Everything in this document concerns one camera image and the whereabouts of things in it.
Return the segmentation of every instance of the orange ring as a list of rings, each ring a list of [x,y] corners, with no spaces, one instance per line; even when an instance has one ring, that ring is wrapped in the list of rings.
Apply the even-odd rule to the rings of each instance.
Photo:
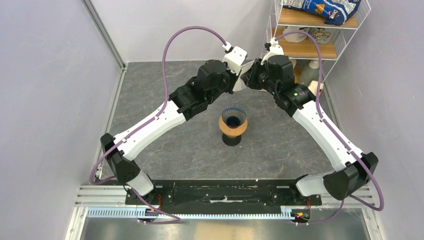
[[[227,135],[230,138],[235,138],[242,135],[246,131],[246,129],[248,128],[248,120],[246,118],[242,125],[237,128],[231,128],[225,124],[223,117],[221,116],[219,117],[219,128],[221,129],[223,134]]]

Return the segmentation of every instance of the robotic arm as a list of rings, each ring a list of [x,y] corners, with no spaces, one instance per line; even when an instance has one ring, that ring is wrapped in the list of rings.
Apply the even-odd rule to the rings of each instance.
[[[227,53],[223,60],[208,60],[202,65],[197,76],[192,77],[169,95],[164,113],[155,117],[148,127],[142,128],[127,140],[124,139],[132,130],[154,117],[157,111],[127,131],[115,136],[107,133],[101,137],[104,151],[123,141],[123,144],[106,157],[119,183],[129,184],[142,196],[151,192],[154,185],[136,165],[135,157],[166,131],[205,111],[222,93],[233,94],[233,91],[245,87],[265,89],[272,94],[277,106],[309,132],[330,160],[334,172],[306,175],[297,181],[296,187],[301,195],[307,197],[330,194],[337,200],[343,200],[370,181],[351,152],[362,156],[361,159],[372,173],[378,163],[377,157],[372,152],[364,154],[352,144],[324,111],[321,110],[323,117],[319,117],[315,107],[315,96],[306,86],[295,83],[293,65],[275,40],[267,43],[269,53],[263,59],[257,58],[243,66],[242,63],[247,57],[246,51],[237,46],[231,47],[229,44],[223,47]],[[350,151],[347,151],[333,132],[325,126],[323,119],[326,119],[349,144]]]

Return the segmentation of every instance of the mug with cartoon face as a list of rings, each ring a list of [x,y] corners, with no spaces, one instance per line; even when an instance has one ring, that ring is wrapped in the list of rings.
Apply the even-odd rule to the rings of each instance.
[[[328,44],[336,32],[336,28],[311,27],[309,34],[319,44]]]

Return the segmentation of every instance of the gray table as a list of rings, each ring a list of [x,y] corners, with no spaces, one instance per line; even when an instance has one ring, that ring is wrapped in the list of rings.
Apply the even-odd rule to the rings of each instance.
[[[197,74],[204,61],[167,63],[169,92]],[[121,133],[164,100],[160,62],[130,63],[110,133]],[[324,110],[328,109],[324,97]],[[223,143],[218,119],[228,106],[244,109],[247,131],[238,146]],[[207,111],[166,132],[135,159],[152,179],[283,179],[330,171],[327,157],[303,127],[267,92],[245,89],[223,94]],[[104,164],[102,178],[112,175]]]

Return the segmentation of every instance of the doritos bag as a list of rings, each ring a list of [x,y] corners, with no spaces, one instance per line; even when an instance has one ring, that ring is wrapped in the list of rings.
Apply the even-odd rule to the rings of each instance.
[[[283,8],[303,10],[327,18],[325,24],[342,25],[358,10],[361,0],[283,0]]]

